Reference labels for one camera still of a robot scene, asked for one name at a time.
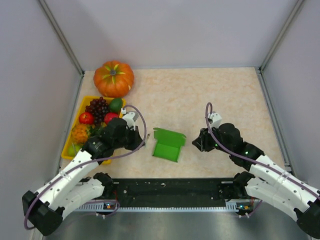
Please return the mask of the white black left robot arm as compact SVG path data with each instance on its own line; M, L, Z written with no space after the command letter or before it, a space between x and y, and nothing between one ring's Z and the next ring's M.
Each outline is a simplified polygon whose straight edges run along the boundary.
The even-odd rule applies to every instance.
M24 227L28 223L43 236L55 232L65 218L81 205L98 197L109 198L114 191L111 178L100 173L87 183L79 185L82 178L106 160L114 160L114 151L126 149L127 156L145 144L139 134L135 111L122 118L113 118L99 135L90 137L77 152L73 160L46 185L22 196Z

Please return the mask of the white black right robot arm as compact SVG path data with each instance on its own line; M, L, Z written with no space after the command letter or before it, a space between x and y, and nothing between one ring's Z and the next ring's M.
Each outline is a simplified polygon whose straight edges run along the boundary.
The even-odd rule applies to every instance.
M292 218L307 235L320 238L319 189L299 180L261 149L244 141L232 123L202 128L192 144L201 152L222 151L245 169L234 177L233 192L237 197L260 199Z

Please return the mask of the green paper box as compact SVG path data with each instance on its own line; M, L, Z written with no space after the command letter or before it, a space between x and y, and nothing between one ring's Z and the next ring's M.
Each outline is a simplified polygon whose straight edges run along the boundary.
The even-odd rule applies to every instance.
M187 137L183 133L159 127L153 129L153 137L156 143L152 156L177 163Z

